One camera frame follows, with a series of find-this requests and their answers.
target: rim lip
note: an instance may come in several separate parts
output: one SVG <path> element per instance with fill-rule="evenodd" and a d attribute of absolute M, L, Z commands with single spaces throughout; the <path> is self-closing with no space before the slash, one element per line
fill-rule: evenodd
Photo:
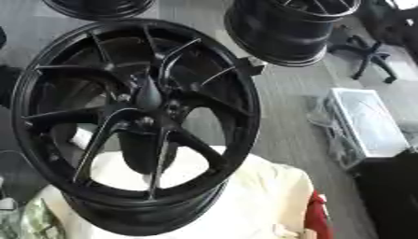
<path fill-rule="evenodd" d="M 48 7 L 56 10 L 57 12 L 76 19 L 86 21 L 100 21 L 100 20 L 116 20 L 120 18 L 131 18 L 138 14 L 141 14 L 148 10 L 155 2 L 155 0 L 144 0 L 144 4 L 141 7 L 132 6 L 131 9 L 124 10 L 121 12 L 115 12 L 113 14 L 88 14 L 80 13 L 79 11 L 73 10 L 69 7 L 63 7 L 57 4 L 54 0 L 42 0 Z"/>
<path fill-rule="evenodd" d="M 247 44 L 245 41 L 243 41 L 239 36 L 235 34 L 235 31 L 232 28 L 232 24 L 230 23 L 230 14 L 231 14 L 231 9 L 227 11 L 227 13 L 225 14 L 225 18 L 224 18 L 225 28 L 227 29 L 227 33 L 230 36 L 230 38 L 232 38 L 239 47 L 241 47 L 242 49 L 244 49 L 246 52 L 250 53 L 251 55 L 256 56 L 262 61 L 266 61 L 268 63 L 282 65 L 282 66 L 288 66 L 288 67 L 303 67 L 303 66 L 314 64 L 314 63 L 318 63 L 327 54 L 327 44 L 325 44 L 325 46 L 321 48 L 314 56 L 303 59 L 303 60 L 298 60 L 298 61 L 279 58 L 269 53 L 256 50 L 255 48 L 251 47 L 249 44 Z"/>
<path fill-rule="evenodd" d="M 52 43 L 47 45 L 41 52 L 32 60 L 32 62 L 26 67 L 26 69 L 22 72 L 20 78 L 17 81 L 16 87 L 13 92 L 12 97 L 12 107 L 11 107 L 11 117 L 12 117 L 12 128 L 14 134 L 16 135 L 17 141 L 21 146 L 22 151 L 28 158 L 28 162 L 38 171 L 40 174 L 52 185 L 56 186 L 58 189 L 62 190 L 64 193 L 68 195 L 72 195 L 80 200 L 85 200 L 91 203 L 97 204 L 104 204 L 104 205 L 111 205 L 116 207 L 135 207 L 135 206 L 154 206 L 156 204 L 172 204 L 173 202 L 184 202 L 185 200 L 195 198 L 199 195 L 206 193 L 209 190 L 213 189 L 214 187 L 218 186 L 219 184 L 226 181 L 231 174 L 233 174 L 238 167 L 242 164 L 245 157 L 248 155 L 250 149 L 254 145 L 256 141 L 256 135 L 258 133 L 259 122 L 260 122 L 260 107 L 259 107 L 259 99 L 256 87 L 252 78 L 240 70 L 237 70 L 236 73 L 238 75 L 237 79 L 243 84 L 243 90 L 246 91 L 249 98 L 248 104 L 249 107 L 252 107 L 252 112 L 254 115 L 251 117 L 250 125 L 248 125 L 248 129 L 245 130 L 246 141 L 240 142 L 239 146 L 235 146 L 234 148 L 227 148 L 224 156 L 230 157 L 231 161 L 234 162 L 230 164 L 228 170 L 223 170 L 219 173 L 213 180 L 210 182 L 206 182 L 205 185 L 201 187 L 196 187 L 193 190 L 190 190 L 182 195 L 175 195 L 175 196 L 166 196 L 165 198 L 161 198 L 158 201 L 139 201 L 137 198 L 128 197 L 128 196 L 117 196 L 117 195 L 109 195 L 105 193 L 101 193 L 98 191 L 92 191 L 91 189 L 87 190 L 86 187 L 77 187 L 76 184 L 73 184 L 68 181 L 63 181 L 60 177 L 56 176 L 52 171 L 50 165 L 44 163 L 39 155 L 37 154 L 36 150 L 32 147 L 32 142 L 30 139 L 30 134 L 25 130 L 22 124 L 21 116 L 24 116 L 24 109 L 25 106 L 25 93 L 29 93 L 27 88 L 34 84 L 34 74 L 35 74 L 35 67 L 38 65 L 39 62 L 42 62 L 42 59 L 48 57 L 51 52 L 54 50 L 60 49 L 67 49 L 67 47 L 72 46 L 74 42 L 77 42 L 77 39 L 80 38 L 81 35 L 84 33 L 104 27 L 106 29 L 107 24 L 121 24 L 127 23 L 127 25 L 136 25 L 136 26 L 143 26 L 144 24 L 153 25 L 157 24 L 161 29 L 166 27 L 168 28 L 177 28 L 183 30 L 183 32 L 190 33 L 190 36 L 193 37 L 201 37 L 203 39 L 204 45 L 211 50 L 214 50 L 215 53 L 221 57 L 226 63 L 234 63 L 236 64 L 238 58 L 233 55 L 225 46 L 218 43 L 212 37 L 201 33 L 195 29 L 187 27 L 182 24 L 173 23 L 169 21 L 161 21 L 161 20 L 152 20 L 152 19 L 135 19 L 135 20 L 120 20 L 120 21 L 109 21 L 109 22 L 97 22 L 82 26 L 73 30 L 67 34 L 64 34 L 54 40 Z"/>
<path fill-rule="evenodd" d="M 212 190 L 208 190 L 205 193 L 205 195 L 202 195 L 201 199 L 197 200 L 198 202 L 193 201 L 194 199 L 191 199 L 192 204 L 200 204 L 200 207 L 198 208 L 198 210 L 194 211 L 193 213 L 187 212 L 186 217 L 183 216 L 181 218 L 182 220 L 180 223 L 179 223 L 179 220 L 174 221 L 168 225 L 164 225 L 163 229 L 161 229 L 160 224 L 158 224 L 157 226 L 146 226 L 146 227 L 127 226 L 127 227 L 121 228 L 119 225 L 109 224 L 108 222 L 105 222 L 97 218 L 97 216 L 94 215 L 94 212 L 89 211 L 88 203 L 81 202 L 77 198 L 71 198 L 70 196 L 66 196 L 66 195 L 64 195 L 63 198 L 67 201 L 70 207 L 73 208 L 73 210 L 75 210 L 82 218 L 86 219 L 88 222 L 90 222 L 91 224 L 99 228 L 106 229 L 107 231 L 110 231 L 113 233 L 118 233 L 118 234 L 123 234 L 123 235 L 128 235 L 128 236 L 150 236 L 150 235 L 172 232 L 200 218 L 217 202 L 217 200 L 221 197 L 222 192 L 226 189 L 227 186 L 228 186 L 228 181 L 225 181 L 221 183 L 220 185 L 216 186 L 215 188 L 213 188 Z M 181 208 L 182 206 L 183 206 L 182 204 L 176 205 L 176 210 L 178 210 L 178 208 Z M 141 212 L 132 212 L 132 214 L 133 215 L 141 214 Z"/>
<path fill-rule="evenodd" d="M 298 10 L 292 7 L 286 7 L 286 6 L 281 5 L 277 0 L 265 0 L 265 1 L 268 1 L 269 3 L 272 4 L 273 7 L 277 7 L 283 10 L 284 12 L 288 12 L 291 14 L 298 14 L 298 15 L 306 16 L 306 17 L 324 18 L 324 20 L 333 19 L 333 18 L 339 19 L 344 16 L 353 14 L 354 12 L 357 11 L 357 9 L 360 7 L 360 4 L 361 4 L 361 0 L 354 0 L 351 7 L 344 12 L 335 13 L 335 14 L 326 14 L 326 13 L 306 12 L 306 11 Z"/>

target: gray carpet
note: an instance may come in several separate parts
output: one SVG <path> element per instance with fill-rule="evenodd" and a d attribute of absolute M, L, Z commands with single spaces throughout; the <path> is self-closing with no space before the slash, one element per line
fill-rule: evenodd
<path fill-rule="evenodd" d="M 223 14 L 230 0 L 160 0 L 141 17 L 160 18 L 195 27 L 218 39 L 239 56 L 246 53 L 228 37 Z M 5 27 L 8 43 L 0 52 L 0 63 L 24 67 L 52 39 L 86 21 L 66 18 L 45 7 L 39 0 L 2 0 L 0 25 Z M 344 20 L 355 32 L 365 35 L 354 18 Z M 320 129 L 312 126 L 306 114 L 313 98 L 325 95 L 331 87 L 376 89 L 397 120 L 414 121 L 417 111 L 409 108 L 418 90 L 416 66 L 402 49 L 387 47 L 401 79 L 393 85 L 382 83 L 383 73 L 376 67 L 366 71 L 360 81 L 350 75 L 358 65 L 350 54 L 327 55 L 312 66 L 285 68 L 269 65 L 255 77 L 262 103 L 262 122 L 253 152 L 272 162 L 287 163 L 306 170 L 321 193 L 336 239 L 376 238 L 365 209 L 357 196 L 353 180 L 327 155 L 327 142 Z M 212 144 L 222 143 L 213 130 L 202 129 L 199 120 L 207 112 L 195 112 L 187 127 Z"/>

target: white fabric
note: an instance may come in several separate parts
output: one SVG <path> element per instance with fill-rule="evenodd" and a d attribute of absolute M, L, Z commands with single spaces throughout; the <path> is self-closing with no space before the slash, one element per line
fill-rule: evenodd
<path fill-rule="evenodd" d="M 188 148 L 180 148 L 161 184 L 170 187 L 188 181 L 206 167 L 202 156 Z M 109 186 L 127 190 L 146 188 L 146 178 L 129 169 L 120 152 L 99 155 L 91 174 L 95 180 Z M 300 169 L 249 155 L 207 213 L 181 229 L 147 238 L 303 238 L 304 214 L 313 191 L 309 177 Z M 40 196 L 62 221 L 68 239 L 142 238 L 118 235 L 92 226 L 72 211 L 52 186 L 47 187 Z"/>

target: wheel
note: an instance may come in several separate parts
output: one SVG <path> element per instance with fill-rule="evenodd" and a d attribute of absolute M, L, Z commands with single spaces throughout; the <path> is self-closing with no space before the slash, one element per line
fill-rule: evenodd
<path fill-rule="evenodd" d="M 397 80 L 396 77 L 388 77 L 384 80 L 384 83 L 386 84 L 392 84 L 395 80 Z"/>
<path fill-rule="evenodd" d="M 258 94 L 241 67 L 227 48 L 180 24 L 90 24 L 55 40 L 21 74 L 13 130 L 31 165 L 90 223 L 132 236 L 169 232 L 210 208 L 256 140 Z M 218 120 L 223 154 L 183 125 L 197 108 Z M 74 163 L 51 133 L 67 124 L 93 129 Z M 146 189 L 114 188 L 92 177 L 93 160 L 111 135 L 129 168 L 150 178 Z M 207 169 L 164 188 L 160 179 L 175 163 L 177 146 L 201 154 Z"/>

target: black wheel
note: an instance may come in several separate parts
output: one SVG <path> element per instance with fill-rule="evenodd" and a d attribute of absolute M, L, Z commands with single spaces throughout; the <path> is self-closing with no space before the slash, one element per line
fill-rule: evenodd
<path fill-rule="evenodd" d="M 138 15 L 154 0 L 43 0 L 63 15 L 88 21 L 117 20 Z"/>
<path fill-rule="evenodd" d="M 386 84 L 392 84 L 395 80 L 397 80 L 396 77 L 388 77 L 384 80 L 384 83 Z"/>
<path fill-rule="evenodd" d="M 258 95 L 242 67 L 224 46 L 183 25 L 87 25 L 55 40 L 22 73 L 13 129 L 32 166 L 92 224 L 127 235 L 169 232 L 209 209 L 255 142 Z M 100 104 L 92 105 L 97 97 Z M 182 126 L 198 107 L 218 118 L 223 154 Z M 95 130 L 72 164 L 54 135 L 61 132 L 56 126 L 80 124 Z M 92 161 L 112 134 L 129 167 L 151 178 L 148 190 L 116 189 L 91 178 Z M 208 169 L 163 189 L 160 178 L 178 146 L 200 153 Z"/>
<path fill-rule="evenodd" d="M 334 22 L 359 5 L 359 0 L 234 0 L 224 22 L 231 38 L 259 59 L 307 66 L 325 56 Z"/>

